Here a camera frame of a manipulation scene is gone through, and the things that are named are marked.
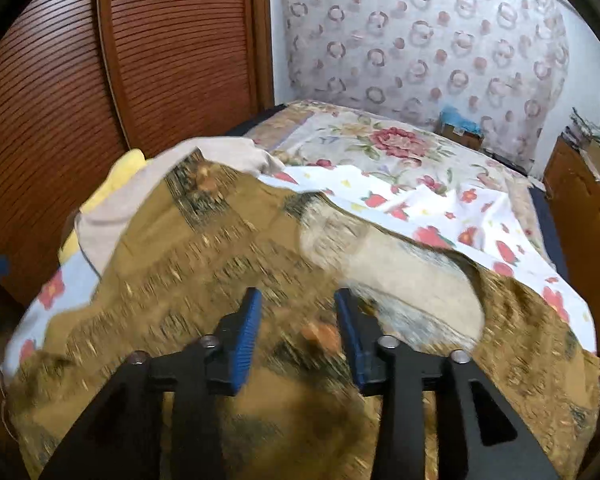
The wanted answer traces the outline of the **wooden sideboard cabinet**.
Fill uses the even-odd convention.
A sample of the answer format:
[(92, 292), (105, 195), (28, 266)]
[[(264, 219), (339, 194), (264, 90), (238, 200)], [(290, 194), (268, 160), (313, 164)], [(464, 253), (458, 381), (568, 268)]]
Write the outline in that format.
[(588, 303), (600, 350), (600, 181), (580, 152), (558, 139), (544, 184), (569, 283)]

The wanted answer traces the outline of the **cardboard box blue contents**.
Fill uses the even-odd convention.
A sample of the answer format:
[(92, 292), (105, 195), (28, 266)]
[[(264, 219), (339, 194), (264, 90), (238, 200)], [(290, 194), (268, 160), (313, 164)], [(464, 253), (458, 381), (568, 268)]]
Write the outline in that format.
[(480, 150), (483, 141), (480, 126), (465, 118), (452, 106), (442, 108), (437, 134), (475, 151)]

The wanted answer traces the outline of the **white strawberry flower blanket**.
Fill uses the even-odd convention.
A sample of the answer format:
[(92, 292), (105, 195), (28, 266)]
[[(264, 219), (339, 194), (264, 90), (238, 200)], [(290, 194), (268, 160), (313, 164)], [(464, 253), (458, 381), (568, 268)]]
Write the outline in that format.
[[(462, 183), (445, 196), (425, 185), (396, 191), (350, 165), (287, 166), (261, 182), (294, 192), (322, 192), (358, 218), (432, 247), (451, 248), (498, 274), (527, 285), (566, 322), (581, 346), (596, 352), (593, 317), (585, 300), (531, 245), (504, 192)], [(47, 325), (61, 312), (85, 307), (101, 273), (78, 257), (62, 264), (42, 287), (6, 346), (1, 371), (12, 378), (42, 348)]]

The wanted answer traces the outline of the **stack of papers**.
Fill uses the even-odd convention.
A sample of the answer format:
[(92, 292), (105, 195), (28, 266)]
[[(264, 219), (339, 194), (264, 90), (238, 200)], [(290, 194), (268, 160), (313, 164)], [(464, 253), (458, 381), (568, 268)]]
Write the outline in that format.
[(572, 108), (570, 117), (573, 125), (580, 131), (581, 136), (584, 136), (588, 142), (594, 142), (600, 147), (600, 127), (583, 118), (575, 107)]

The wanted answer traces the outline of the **pink circle pattern curtain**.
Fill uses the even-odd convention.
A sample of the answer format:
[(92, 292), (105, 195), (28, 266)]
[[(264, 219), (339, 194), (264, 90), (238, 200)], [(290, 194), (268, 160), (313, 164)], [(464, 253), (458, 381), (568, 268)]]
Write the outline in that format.
[(556, 0), (283, 0), (302, 99), (431, 127), (452, 108), (530, 169), (569, 48)]

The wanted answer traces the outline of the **beige folded cloth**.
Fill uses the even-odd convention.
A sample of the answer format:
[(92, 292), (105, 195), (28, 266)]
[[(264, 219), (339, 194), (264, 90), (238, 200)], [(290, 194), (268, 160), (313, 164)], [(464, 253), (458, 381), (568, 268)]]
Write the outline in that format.
[(209, 162), (218, 162), (255, 177), (261, 174), (272, 176), (284, 169), (277, 157), (258, 148), (253, 140), (237, 136), (198, 136), (176, 144), (154, 158), (145, 156), (147, 165), (127, 184), (111, 193), (92, 211), (79, 214), (74, 227), (80, 249), (67, 262), (81, 257), (96, 273), (102, 273), (140, 205), (171, 169), (196, 151)]

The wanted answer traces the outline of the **yellow plush toy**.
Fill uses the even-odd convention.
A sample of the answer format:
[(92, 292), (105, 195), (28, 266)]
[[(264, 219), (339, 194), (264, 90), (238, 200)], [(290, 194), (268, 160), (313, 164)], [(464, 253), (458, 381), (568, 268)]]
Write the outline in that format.
[(74, 227), (79, 214), (92, 211), (111, 193), (127, 184), (134, 174), (137, 174), (146, 165), (147, 159), (144, 153), (134, 148), (134, 150), (127, 151), (111, 166), (106, 179), (96, 188), (96, 191), (85, 203), (69, 214), (62, 230), (61, 243), (58, 249), (59, 264), (66, 263), (80, 249), (78, 234), (76, 234), (76, 228)]

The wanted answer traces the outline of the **mustard gold patterned garment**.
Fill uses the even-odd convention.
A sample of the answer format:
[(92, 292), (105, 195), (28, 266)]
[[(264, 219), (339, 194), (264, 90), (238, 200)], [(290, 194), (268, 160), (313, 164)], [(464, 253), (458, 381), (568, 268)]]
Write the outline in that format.
[(600, 414), (600, 360), (533, 289), (451, 248), (358, 218), (194, 153), (134, 214), (90, 302), (52, 317), (20, 363), (9, 414), (38, 478), (135, 350), (163, 356), (209, 333), (249, 287), (263, 296), (248, 382), (221, 412), (233, 479), (366, 479), (378, 401), (352, 384), (332, 296), (347, 287), (412, 348), (464, 348), (574, 478)]

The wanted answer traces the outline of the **floral rose bedspread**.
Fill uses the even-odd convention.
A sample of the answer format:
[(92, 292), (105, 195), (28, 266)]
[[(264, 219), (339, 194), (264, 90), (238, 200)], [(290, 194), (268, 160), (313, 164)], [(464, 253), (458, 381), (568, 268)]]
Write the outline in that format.
[(445, 196), (457, 185), (492, 188), (509, 196), (524, 235), (547, 260), (531, 182), (492, 157), (428, 130), (354, 108), (294, 101), (246, 137), (289, 165), (352, 165), (396, 191), (425, 185)]

